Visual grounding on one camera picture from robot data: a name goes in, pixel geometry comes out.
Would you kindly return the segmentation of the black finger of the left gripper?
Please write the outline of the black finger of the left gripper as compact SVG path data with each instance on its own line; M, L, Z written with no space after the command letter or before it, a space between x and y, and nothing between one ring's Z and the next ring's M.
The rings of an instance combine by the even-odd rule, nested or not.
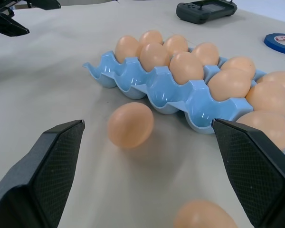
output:
M0 12L0 33L9 37L29 34L29 29L12 19L14 12L7 10Z
M55 10L61 8L61 5L57 0L26 0L26 2L43 10Z

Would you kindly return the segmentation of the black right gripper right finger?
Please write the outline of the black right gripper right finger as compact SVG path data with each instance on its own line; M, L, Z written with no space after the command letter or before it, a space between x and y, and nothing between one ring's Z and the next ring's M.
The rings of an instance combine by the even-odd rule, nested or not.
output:
M212 121L230 184L255 228L285 228L285 155L261 131Z

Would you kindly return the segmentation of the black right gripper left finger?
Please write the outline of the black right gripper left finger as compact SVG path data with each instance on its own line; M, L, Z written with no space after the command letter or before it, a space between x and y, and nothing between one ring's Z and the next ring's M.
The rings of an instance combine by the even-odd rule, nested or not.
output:
M57 125L0 181L0 228L56 228L72 188L85 123Z

